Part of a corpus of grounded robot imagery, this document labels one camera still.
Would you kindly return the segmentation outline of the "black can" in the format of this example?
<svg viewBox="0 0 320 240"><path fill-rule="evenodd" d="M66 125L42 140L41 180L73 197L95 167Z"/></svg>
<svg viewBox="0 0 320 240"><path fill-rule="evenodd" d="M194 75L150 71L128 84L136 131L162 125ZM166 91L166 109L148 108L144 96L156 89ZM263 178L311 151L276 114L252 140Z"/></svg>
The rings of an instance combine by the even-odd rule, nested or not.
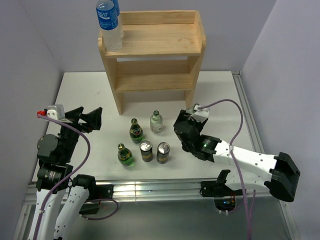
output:
<svg viewBox="0 0 320 240"><path fill-rule="evenodd" d="M144 162L153 160L153 144L148 140L143 140L139 146L141 158Z"/></svg>
<svg viewBox="0 0 320 240"><path fill-rule="evenodd" d="M167 163L171 147L167 142L161 142L157 146L156 160L159 164Z"/></svg>

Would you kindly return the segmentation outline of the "clear glass bottle green cap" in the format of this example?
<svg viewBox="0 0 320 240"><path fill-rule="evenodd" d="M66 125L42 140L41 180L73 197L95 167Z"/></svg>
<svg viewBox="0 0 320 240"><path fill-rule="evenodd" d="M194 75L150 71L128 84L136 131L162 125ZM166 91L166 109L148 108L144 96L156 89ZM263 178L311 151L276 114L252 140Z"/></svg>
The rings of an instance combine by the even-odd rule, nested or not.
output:
<svg viewBox="0 0 320 240"><path fill-rule="evenodd" d="M186 113L193 115L198 111L198 108L200 107L200 105L198 103L192 105L191 107L188 107L185 111Z"/></svg>

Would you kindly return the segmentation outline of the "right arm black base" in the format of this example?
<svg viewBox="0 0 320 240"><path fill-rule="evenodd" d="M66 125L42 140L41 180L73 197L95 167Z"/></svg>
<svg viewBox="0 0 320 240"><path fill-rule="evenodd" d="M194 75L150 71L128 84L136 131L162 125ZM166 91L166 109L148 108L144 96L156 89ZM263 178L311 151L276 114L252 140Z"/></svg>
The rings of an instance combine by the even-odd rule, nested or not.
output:
<svg viewBox="0 0 320 240"><path fill-rule="evenodd" d="M226 180L206 180L200 182L199 194L202 197L224 198L233 196L242 196L241 189L232 190L226 185Z"/></svg>

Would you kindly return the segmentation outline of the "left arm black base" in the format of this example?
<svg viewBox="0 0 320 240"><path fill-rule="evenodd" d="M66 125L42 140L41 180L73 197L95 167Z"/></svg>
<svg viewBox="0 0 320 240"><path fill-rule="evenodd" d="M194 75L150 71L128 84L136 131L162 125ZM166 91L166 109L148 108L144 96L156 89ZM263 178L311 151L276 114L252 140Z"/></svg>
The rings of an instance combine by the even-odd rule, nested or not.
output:
<svg viewBox="0 0 320 240"><path fill-rule="evenodd" d="M94 195L89 196L89 200L96 200L96 199L112 199L114 192L114 185L113 184L98 184L96 186L96 191ZM86 201L82 207L80 208L79 214L80 215L96 215L101 208L101 201L97 202L90 202Z"/></svg>

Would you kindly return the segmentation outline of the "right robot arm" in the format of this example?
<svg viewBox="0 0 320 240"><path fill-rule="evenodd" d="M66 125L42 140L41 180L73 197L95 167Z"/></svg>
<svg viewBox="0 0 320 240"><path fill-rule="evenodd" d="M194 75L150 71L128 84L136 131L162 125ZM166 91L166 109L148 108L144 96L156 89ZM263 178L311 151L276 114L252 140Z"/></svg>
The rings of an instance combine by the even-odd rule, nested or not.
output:
<svg viewBox="0 0 320 240"><path fill-rule="evenodd" d="M287 153L271 155L230 148L224 140L201 134L208 118L207 111L182 109L173 125L185 152L202 161L239 165L236 171L221 170L216 180L201 182L203 197L241 196L245 189L269 191L278 200L294 201L301 172Z"/></svg>

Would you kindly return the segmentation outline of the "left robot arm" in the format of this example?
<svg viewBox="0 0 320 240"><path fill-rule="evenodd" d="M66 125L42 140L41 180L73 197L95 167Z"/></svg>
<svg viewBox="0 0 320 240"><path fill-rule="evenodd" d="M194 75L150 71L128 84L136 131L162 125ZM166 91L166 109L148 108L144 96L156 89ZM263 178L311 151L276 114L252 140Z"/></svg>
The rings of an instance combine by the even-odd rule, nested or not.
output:
<svg viewBox="0 0 320 240"><path fill-rule="evenodd" d="M94 176L78 174L91 152L85 134L100 130L102 107L84 113L78 107L65 112L60 104L37 112L37 117L60 125L58 135L45 134L37 142L39 170L36 181L36 209L28 235L30 240L64 240L68 227L87 200L98 197ZM87 143L87 152L79 167L70 165L79 138Z"/></svg>

